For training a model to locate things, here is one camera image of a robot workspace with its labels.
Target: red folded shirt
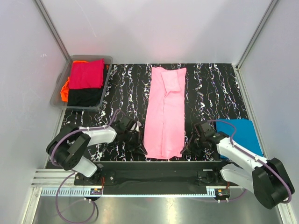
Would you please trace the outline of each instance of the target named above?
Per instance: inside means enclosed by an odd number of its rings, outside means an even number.
[[[70,89],[101,88],[103,86],[104,59],[89,63],[73,63]]]

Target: gray floor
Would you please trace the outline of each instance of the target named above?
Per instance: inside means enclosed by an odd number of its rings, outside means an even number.
[[[232,189],[233,195],[241,193]],[[60,197],[59,208],[64,210],[78,197]],[[95,224],[281,224],[277,209],[261,206],[247,192],[240,200],[230,203],[211,203],[194,198],[100,198],[96,201],[99,217]],[[79,202],[65,210],[65,218],[84,221],[92,212],[87,202]],[[55,209],[54,197],[41,197],[34,224],[63,224]]]

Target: blue folded cloth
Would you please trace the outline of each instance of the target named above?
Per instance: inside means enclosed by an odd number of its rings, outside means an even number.
[[[254,126],[251,120],[246,119],[219,119],[226,121],[237,128],[237,132],[234,135],[234,141],[240,144],[241,146],[247,148],[249,151],[263,156],[260,145],[258,144],[256,132],[254,130]],[[216,130],[217,132],[224,132],[229,136],[234,132],[234,128],[228,124],[222,122],[216,122]]]

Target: robotic arm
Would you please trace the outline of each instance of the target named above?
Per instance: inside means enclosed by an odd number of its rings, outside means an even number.
[[[86,148],[117,140],[126,142],[130,151],[140,150],[141,154],[147,154],[144,148],[139,147],[142,145],[139,126],[139,122],[126,116],[107,126],[97,128],[69,124],[48,145],[46,151],[64,170],[79,172],[87,177],[90,184],[97,185],[100,182],[101,167],[83,156]],[[251,191],[268,209],[284,203],[285,199],[290,200],[295,190],[281,161],[255,155],[225,133],[216,133],[207,121],[196,124],[195,129],[197,139],[205,148],[210,148],[233,162],[220,170],[223,180]]]

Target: black cloth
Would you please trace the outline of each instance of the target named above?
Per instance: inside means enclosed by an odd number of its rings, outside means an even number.
[[[100,103],[103,88],[69,90],[68,106],[96,106]]]

